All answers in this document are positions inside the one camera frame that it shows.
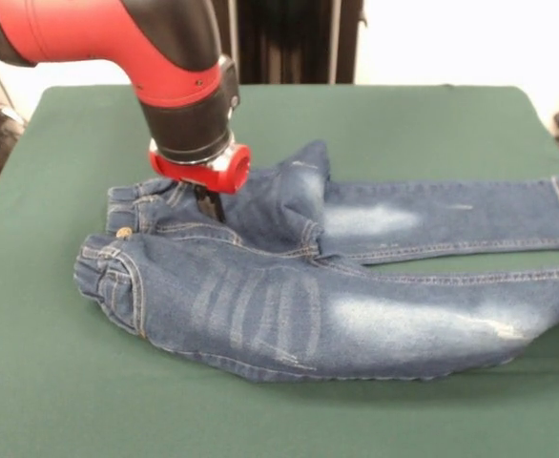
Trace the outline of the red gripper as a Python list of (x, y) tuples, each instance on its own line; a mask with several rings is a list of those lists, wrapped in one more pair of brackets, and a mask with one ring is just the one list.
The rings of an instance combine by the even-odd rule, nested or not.
[(216, 220), (225, 222), (220, 194), (234, 194), (246, 182), (250, 171), (251, 149), (232, 141), (219, 156), (201, 163), (187, 164), (172, 162), (163, 157), (152, 140), (149, 160), (158, 175), (195, 184), (198, 210), (203, 215), (213, 213)]

